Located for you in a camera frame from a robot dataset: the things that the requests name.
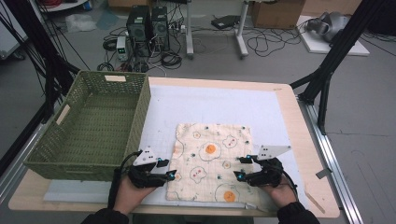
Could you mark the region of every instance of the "green woven basket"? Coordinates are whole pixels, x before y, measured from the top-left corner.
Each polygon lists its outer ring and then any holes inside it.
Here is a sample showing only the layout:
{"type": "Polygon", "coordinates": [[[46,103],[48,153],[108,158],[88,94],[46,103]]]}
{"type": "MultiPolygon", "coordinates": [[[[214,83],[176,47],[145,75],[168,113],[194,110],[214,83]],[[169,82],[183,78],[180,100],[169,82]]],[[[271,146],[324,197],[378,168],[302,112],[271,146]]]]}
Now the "green woven basket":
{"type": "Polygon", "coordinates": [[[48,179],[111,181],[139,149],[149,100],[146,74],[79,72],[24,164],[48,179]]]}

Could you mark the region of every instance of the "brown box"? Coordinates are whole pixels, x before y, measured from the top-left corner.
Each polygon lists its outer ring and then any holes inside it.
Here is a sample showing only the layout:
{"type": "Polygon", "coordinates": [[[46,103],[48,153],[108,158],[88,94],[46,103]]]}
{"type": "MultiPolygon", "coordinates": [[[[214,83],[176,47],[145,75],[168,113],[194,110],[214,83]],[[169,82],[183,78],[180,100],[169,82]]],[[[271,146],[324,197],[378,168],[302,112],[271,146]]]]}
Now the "brown box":
{"type": "Polygon", "coordinates": [[[108,5],[110,7],[127,9],[130,9],[134,5],[151,7],[151,0],[108,0],[108,5]]]}
{"type": "Polygon", "coordinates": [[[353,15],[361,0],[306,0],[302,15],[318,17],[323,12],[338,11],[353,15]]]}
{"type": "Polygon", "coordinates": [[[254,27],[293,29],[305,0],[279,0],[274,4],[255,3],[251,14],[254,27]]]}

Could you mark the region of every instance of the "floor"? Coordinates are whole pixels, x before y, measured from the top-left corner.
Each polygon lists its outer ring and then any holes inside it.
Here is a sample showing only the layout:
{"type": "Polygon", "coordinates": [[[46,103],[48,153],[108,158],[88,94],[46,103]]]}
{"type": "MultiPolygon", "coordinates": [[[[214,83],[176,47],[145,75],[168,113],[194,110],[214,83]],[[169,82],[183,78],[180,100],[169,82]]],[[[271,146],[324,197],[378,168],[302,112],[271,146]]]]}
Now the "floor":
{"type": "MultiPolygon", "coordinates": [[[[103,17],[103,9],[85,12],[79,8],[57,15],[86,13],[94,21],[103,17]]],[[[117,19],[107,29],[77,32],[65,36],[86,64],[94,70],[104,60],[103,37],[111,30],[125,25],[117,19]]],[[[206,23],[205,19],[193,22],[206,23]]],[[[196,54],[193,60],[180,52],[183,62],[177,70],[165,70],[167,77],[237,80],[250,82],[291,83],[314,72],[326,55],[308,53],[304,44],[287,45],[268,57],[239,58],[239,49],[231,33],[194,33],[196,54]]],[[[62,38],[70,63],[84,68],[76,53],[62,38]]],[[[357,204],[364,223],[392,223],[396,219],[396,44],[369,39],[378,47],[361,39],[370,51],[369,57],[347,56],[332,78],[326,117],[326,131],[335,156],[357,204]]],[[[164,77],[160,69],[151,69],[152,77],[164,77]]],[[[300,93],[304,87],[295,90],[300,93]]],[[[0,156],[12,145],[21,130],[44,102],[39,82],[29,60],[0,61],[0,156]]],[[[9,196],[0,202],[2,223],[79,223],[86,213],[16,212],[7,208],[9,196]]],[[[336,219],[321,223],[347,223],[341,211],[336,219]]],[[[275,218],[255,218],[255,223],[277,223],[275,218]]]]}

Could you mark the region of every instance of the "patterned fabric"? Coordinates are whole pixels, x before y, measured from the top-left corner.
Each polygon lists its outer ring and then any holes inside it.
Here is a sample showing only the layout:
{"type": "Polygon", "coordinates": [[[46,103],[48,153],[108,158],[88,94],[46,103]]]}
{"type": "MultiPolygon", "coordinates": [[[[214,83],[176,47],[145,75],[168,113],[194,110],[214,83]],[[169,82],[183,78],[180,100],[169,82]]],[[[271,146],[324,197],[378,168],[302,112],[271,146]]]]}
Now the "patterned fabric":
{"type": "Polygon", "coordinates": [[[251,154],[250,129],[241,125],[179,124],[167,200],[240,202],[259,205],[257,188],[238,182],[233,171],[253,172],[237,159],[251,154]]]}

